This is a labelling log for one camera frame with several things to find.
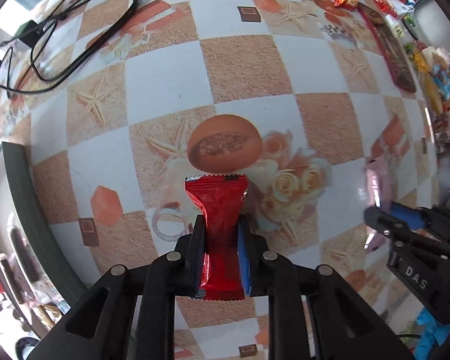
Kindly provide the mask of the dark red tray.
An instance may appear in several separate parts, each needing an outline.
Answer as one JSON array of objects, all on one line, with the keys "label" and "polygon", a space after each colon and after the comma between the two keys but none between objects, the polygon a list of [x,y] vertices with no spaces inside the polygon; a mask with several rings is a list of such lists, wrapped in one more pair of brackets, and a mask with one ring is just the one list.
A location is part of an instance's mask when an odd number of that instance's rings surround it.
[{"label": "dark red tray", "polygon": [[416,92],[414,77],[400,43],[393,35],[385,18],[377,11],[359,2],[358,13],[365,20],[373,38],[384,56],[393,83],[410,94]]}]

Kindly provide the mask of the green grey storage box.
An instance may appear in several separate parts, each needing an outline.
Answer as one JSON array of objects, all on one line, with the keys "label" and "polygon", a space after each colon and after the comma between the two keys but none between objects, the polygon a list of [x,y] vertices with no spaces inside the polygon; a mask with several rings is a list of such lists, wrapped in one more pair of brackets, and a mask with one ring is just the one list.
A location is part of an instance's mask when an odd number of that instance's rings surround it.
[{"label": "green grey storage box", "polygon": [[0,141],[0,287],[19,322],[45,336],[86,291],[35,193],[24,145]]}]

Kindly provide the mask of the red snack packet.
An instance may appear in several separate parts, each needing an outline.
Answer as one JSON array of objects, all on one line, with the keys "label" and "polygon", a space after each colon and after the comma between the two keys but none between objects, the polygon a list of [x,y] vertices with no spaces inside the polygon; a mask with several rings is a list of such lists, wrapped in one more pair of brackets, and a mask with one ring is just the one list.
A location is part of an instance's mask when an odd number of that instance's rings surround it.
[{"label": "red snack packet", "polygon": [[205,218],[198,293],[207,301],[245,298],[237,244],[239,215],[248,188],[246,175],[199,175],[184,181],[187,195]]}]

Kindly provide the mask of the pink snack packet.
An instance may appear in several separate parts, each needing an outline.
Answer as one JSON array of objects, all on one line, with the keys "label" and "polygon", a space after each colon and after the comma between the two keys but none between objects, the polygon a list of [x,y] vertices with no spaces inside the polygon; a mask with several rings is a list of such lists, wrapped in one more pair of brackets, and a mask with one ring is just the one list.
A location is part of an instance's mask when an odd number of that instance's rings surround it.
[{"label": "pink snack packet", "polygon": [[[367,205],[376,206],[389,213],[393,199],[389,166],[383,157],[371,159],[364,167],[366,177]],[[377,250],[385,244],[385,237],[366,223],[367,239],[364,249],[367,252]]]}]

